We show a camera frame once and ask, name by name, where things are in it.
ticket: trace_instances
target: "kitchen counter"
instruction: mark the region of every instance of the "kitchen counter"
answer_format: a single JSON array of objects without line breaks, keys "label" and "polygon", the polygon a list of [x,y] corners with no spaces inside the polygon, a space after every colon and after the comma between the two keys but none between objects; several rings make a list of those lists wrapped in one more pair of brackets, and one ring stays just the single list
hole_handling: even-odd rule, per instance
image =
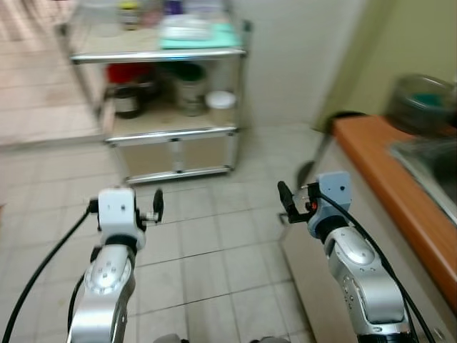
[{"label": "kitchen counter", "polygon": [[413,137],[379,116],[338,120],[334,134],[457,313],[457,228],[389,153]]}]

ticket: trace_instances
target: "tiled floor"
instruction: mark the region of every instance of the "tiled floor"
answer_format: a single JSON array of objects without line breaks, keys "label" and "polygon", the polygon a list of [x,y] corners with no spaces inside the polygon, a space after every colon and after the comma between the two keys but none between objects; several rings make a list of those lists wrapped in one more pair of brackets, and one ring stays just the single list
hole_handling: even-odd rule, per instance
[{"label": "tiled floor", "polygon": [[[229,176],[161,183],[164,223],[150,226],[139,252],[125,342],[175,332],[193,343],[247,343],[275,335],[313,342],[278,240],[276,182],[319,141],[304,125],[243,134]],[[0,332],[37,264],[78,219],[86,200],[119,176],[105,146],[5,152],[7,205],[0,226]],[[158,184],[138,186],[142,211]],[[90,217],[40,277],[12,342],[63,342],[69,297],[99,238]]]},{"label": "tiled floor", "polygon": [[11,13],[0,17],[0,146],[100,134],[54,37],[56,12],[46,9],[67,2],[38,1],[40,32],[19,1],[2,0]]}]

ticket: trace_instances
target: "metal shelving cart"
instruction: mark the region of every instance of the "metal shelving cart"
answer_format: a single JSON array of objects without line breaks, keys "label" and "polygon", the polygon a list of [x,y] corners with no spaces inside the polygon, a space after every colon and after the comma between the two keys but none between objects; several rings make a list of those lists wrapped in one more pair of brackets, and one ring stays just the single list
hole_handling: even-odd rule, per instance
[{"label": "metal shelving cart", "polygon": [[[232,22],[228,11],[217,19]],[[151,182],[229,172],[236,164],[238,131],[243,108],[243,76],[251,35],[251,24],[243,21],[239,46],[212,49],[160,49],[156,30],[125,31],[114,37],[99,37],[81,25],[76,8],[69,20],[57,26],[59,42],[68,54],[81,90],[98,117],[105,142],[112,148],[127,183]],[[237,96],[233,121],[215,124],[209,114],[185,116],[176,105],[156,104],[135,119],[120,119],[114,113],[106,85],[91,89],[84,67],[159,61],[231,61]]]}]

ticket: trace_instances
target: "black cable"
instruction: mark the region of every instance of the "black cable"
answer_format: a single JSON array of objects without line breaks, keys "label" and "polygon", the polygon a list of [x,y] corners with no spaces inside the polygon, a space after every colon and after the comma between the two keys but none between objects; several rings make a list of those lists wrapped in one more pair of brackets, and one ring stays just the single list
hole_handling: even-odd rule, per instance
[{"label": "black cable", "polygon": [[66,329],[67,329],[68,333],[70,332],[71,322],[73,321],[74,303],[76,302],[76,297],[78,296],[79,287],[81,286],[83,281],[84,281],[84,274],[82,274],[79,277],[78,282],[74,285],[73,293],[71,293],[69,313],[68,313],[68,317],[66,319]]},{"label": "black cable", "polygon": [[413,317],[411,316],[411,313],[409,312],[409,305],[408,305],[408,303],[406,303],[405,297],[403,297],[403,302],[405,303],[406,315],[409,318],[409,327],[411,328],[411,335],[413,336],[413,340],[416,343],[419,343],[419,337],[417,337],[417,332],[416,332],[416,327],[414,326]]},{"label": "black cable", "polygon": [[421,325],[421,327],[423,329],[423,333],[426,335],[427,340],[430,343],[436,343],[435,339],[433,338],[433,335],[432,335],[430,329],[427,326],[426,321],[422,317],[422,314],[419,312],[417,306],[414,304],[414,302],[413,302],[411,296],[409,295],[408,291],[406,291],[405,287],[402,285],[402,283],[400,282],[398,277],[395,275],[395,272],[394,272],[391,264],[387,260],[386,255],[384,255],[384,253],[382,252],[382,250],[379,247],[379,245],[377,245],[377,243],[374,241],[374,239],[361,226],[361,224],[359,222],[357,222],[357,220],[354,217],[352,217],[352,215],[349,212],[347,212],[343,207],[341,207],[338,203],[336,203],[334,200],[332,200],[331,198],[329,198],[328,196],[326,196],[325,194],[322,194],[322,193],[319,193],[318,197],[324,199],[326,202],[328,202],[330,205],[332,205],[338,211],[340,211],[340,213],[342,215],[344,215],[347,219],[349,219],[349,221],[352,222],[352,224],[354,224],[354,227],[357,230],[357,232],[364,239],[366,239],[368,241],[368,243],[370,243],[370,245],[376,250],[376,252],[378,253],[379,257],[381,258],[381,263],[382,263],[383,267],[386,269],[386,271],[392,277],[392,279],[395,281],[395,283],[397,283],[398,288],[400,289],[400,292],[402,293],[404,299],[409,304],[409,306],[411,307],[411,310],[413,311],[414,315],[416,316],[417,320],[419,321],[419,324]]},{"label": "black cable", "polygon": [[36,280],[39,278],[40,274],[43,272],[44,267],[51,261],[51,259],[54,257],[54,255],[62,248],[62,246],[65,244],[65,242],[70,238],[70,236],[78,229],[78,227],[81,225],[81,223],[87,218],[89,215],[89,207],[87,207],[86,211],[82,215],[82,217],[77,221],[75,225],[66,233],[64,238],[62,238],[59,243],[56,244],[56,246],[49,252],[49,254],[45,257],[43,262],[36,268],[36,271],[30,278],[29,282],[27,282],[26,286],[24,287],[24,290],[22,291],[21,295],[19,296],[19,299],[17,300],[16,305],[13,308],[13,312],[11,313],[11,316],[9,317],[8,324],[5,329],[5,333],[3,335],[3,339],[1,340],[1,343],[9,343],[9,340],[11,339],[11,334],[13,333],[13,328],[14,324],[16,323],[17,316],[19,315],[19,311],[22,308],[22,305],[26,301],[27,295],[29,295],[29,292],[33,285],[35,284]]}]

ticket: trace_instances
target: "stainless steel shelf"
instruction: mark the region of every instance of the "stainless steel shelf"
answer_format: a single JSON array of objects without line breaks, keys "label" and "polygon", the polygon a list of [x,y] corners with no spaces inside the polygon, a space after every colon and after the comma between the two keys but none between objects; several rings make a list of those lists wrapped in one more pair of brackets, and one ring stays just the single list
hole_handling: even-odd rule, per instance
[{"label": "stainless steel shelf", "polygon": [[[221,15],[212,19],[215,24],[231,23],[229,16]],[[227,46],[210,49],[162,49],[159,30],[142,28],[120,31],[115,36],[99,36],[85,16],[76,11],[67,24],[71,37],[70,60],[75,64],[128,63],[158,61],[191,61],[202,59],[223,59],[242,56],[242,46]]]},{"label": "stainless steel shelf", "polygon": [[134,119],[118,118],[111,99],[104,107],[105,141],[123,146],[137,145],[140,141],[167,141],[174,137],[220,135],[233,131],[236,131],[234,123],[218,126],[208,113],[186,116],[175,104],[160,100]]},{"label": "stainless steel shelf", "polygon": [[221,167],[221,168],[192,169],[192,170],[185,171],[183,173],[176,173],[174,171],[171,171],[169,173],[157,173],[157,174],[140,175],[137,177],[127,177],[126,183],[127,184],[141,184],[144,182],[178,179],[178,178],[183,178],[183,177],[200,177],[202,175],[207,175],[207,174],[228,173],[230,171],[231,171],[230,168],[227,166]]},{"label": "stainless steel shelf", "polygon": [[71,60],[76,64],[194,61],[202,59],[223,59],[231,56],[242,56],[244,54],[246,54],[246,51],[238,47],[215,49],[169,49],[158,51],[82,53],[72,55]]}]

